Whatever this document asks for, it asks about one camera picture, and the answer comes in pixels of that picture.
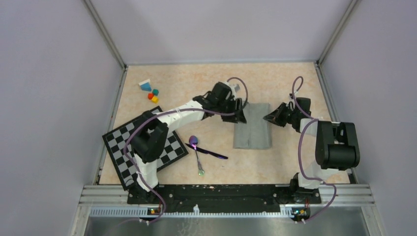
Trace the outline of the grey cloth napkin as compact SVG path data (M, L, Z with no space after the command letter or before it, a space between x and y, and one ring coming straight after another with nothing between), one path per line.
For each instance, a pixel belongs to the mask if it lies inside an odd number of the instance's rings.
M233 148L259 150L271 148L271 130L268 122L264 120L269 113L269 103L249 103L243 109L246 123L237 123L234 126Z

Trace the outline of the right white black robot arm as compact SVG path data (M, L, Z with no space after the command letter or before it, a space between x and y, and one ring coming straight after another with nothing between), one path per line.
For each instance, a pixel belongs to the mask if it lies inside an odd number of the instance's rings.
M290 181L289 198L301 203L330 176L356 167L360 162L356 127L351 122L312 121L311 100L299 97L289 103L281 103L264 120L284 127L287 124L302 134L316 138L315 161L306 169L301 168Z

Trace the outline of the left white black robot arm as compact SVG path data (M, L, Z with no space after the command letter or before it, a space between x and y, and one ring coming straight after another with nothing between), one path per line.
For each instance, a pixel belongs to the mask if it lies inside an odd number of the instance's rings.
M229 81L218 82L212 90L193 97L182 106L157 114L145 111L140 115L122 153L136 168L139 197L145 203L157 199L157 159L164 150L168 134L213 115L221 116L223 122L246 123L243 109L248 98L239 98L238 89L238 85L231 85Z

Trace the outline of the iridescent purple knife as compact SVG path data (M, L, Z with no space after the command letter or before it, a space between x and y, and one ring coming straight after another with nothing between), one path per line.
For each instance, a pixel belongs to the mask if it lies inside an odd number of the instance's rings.
M196 152L200 152L200 153L203 153L203 154L212 155L212 156L214 156L214 157L216 157L216 158L219 158L219 159L224 159L224 160L229 159L227 156L224 156L224 155L222 155L222 154L218 154L218 153L215 153L215 152L212 152L212 151L209 151L209 150L206 150L206 149L200 148L200 147L194 147L194 146L192 146L191 144L188 144L188 143L186 143L185 145L186 145L187 147L189 147L189 148L191 148L191 149L195 150Z

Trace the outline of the iridescent purple spoon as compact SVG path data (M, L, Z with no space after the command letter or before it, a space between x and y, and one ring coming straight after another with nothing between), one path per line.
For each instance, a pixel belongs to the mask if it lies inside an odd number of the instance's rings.
M198 166L198 175L203 176L205 174L205 171L202 167L202 164L200 162L198 151L197 151L197 144L198 144L198 138L194 135L190 136L189 138L189 144L192 146L192 148L195 150L196 159L197 159L197 166Z

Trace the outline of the yellow cube block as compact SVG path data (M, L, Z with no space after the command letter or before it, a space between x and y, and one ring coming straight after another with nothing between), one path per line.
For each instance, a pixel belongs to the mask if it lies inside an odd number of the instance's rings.
M151 101L155 104L157 104L159 102L159 98L157 96L153 96Z

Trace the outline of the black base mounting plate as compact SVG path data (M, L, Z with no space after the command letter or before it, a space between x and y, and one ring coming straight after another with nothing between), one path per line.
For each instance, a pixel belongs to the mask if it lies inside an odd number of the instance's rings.
M318 189L306 190L288 184L165 184L155 193L133 187L128 192L130 205L162 206L167 213L190 212L197 206L202 213L279 212L285 204L320 204Z

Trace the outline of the blue white wedge block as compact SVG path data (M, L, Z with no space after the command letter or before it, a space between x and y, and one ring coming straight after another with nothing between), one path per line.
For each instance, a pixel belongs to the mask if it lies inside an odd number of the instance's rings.
M138 85L142 91L152 91L150 79L139 82Z

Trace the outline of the black grey checkerboard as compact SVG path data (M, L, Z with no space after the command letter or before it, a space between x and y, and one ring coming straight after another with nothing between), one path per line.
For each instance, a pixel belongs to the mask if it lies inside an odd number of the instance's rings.
M102 136L124 190L137 186L137 169L124 155L123 148L127 139L135 131L135 128L139 126L139 119L139 117L136 117ZM162 154L157 160L157 170L160 171L168 167L188 154L189 152L178 134L175 131L169 133L165 140Z

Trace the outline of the right aluminium corner post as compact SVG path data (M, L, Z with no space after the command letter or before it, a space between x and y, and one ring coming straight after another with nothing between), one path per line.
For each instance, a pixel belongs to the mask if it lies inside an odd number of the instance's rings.
M324 62L326 61L327 57L329 56L330 52L332 51L333 47L335 46L338 38L342 34L344 28L348 24L348 21L352 17L354 11L361 3L361 0L351 0L345 12L343 13L340 21L336 25L335 30L333 31L329 41L327 42L325 48L323 49L319 59L316 61L318 67L321 67Z

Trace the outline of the aluminium corner post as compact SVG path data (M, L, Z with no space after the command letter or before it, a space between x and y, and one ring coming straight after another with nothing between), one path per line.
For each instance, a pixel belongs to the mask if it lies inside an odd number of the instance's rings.
M325 48L323 49L319 59L316 61L318 67L321 67L324 62L326 61L327 57L329 56L330 52L332 51L333 47L335 46L338 38L342 34L344 28L348 24L348 21L352 17L354 11L361 3L361 0L351 0L345 12L343 13L340 21L336 25L335 30L333 31L329 41L327 42Z
M94 22L98 32L100 33L101 37L103 38L107 48L109 49L111 55L116 60L118 65L121 67L122 70L126 69L126 63L123 61L121 54L119 53L113 39L111 38L106 26L104 25L101 17L99 16L98 11L96 10L93 2L91 0L81 0L81 2L85 5L87 12L89 13L92 21Z

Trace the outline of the aluminium front frame rail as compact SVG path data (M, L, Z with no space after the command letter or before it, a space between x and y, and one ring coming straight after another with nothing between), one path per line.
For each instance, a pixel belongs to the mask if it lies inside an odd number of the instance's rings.
M366 184L337 184L333 187L321 185L318 188L320 204L285 204L279 212L261 213L202 213L197 206L190 212L167 213L166 203L155 205L130 205L127 203L128 192L120 185L88 185L82 190L80 205L90 206L93 216L119 216L136 218L162 217L294 217L302 209L313 207L363 207L373 206L375 201L370 187Z

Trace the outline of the left aluminium corner post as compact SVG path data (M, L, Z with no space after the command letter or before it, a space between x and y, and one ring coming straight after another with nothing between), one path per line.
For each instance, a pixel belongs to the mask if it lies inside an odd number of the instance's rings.
M116 60L118 65L121 67L122 70L126 69L126 63L123 61L121 54L119 53L113 39L111 38L106 26L104 25L101 17L99 16L98 11L96 10L93 2L91 0L81 0L81 2L85 5L87 12L89 13L92 21L94 22L98 32L100 33L101 37L103 38L107 48L109 49L111 55Z

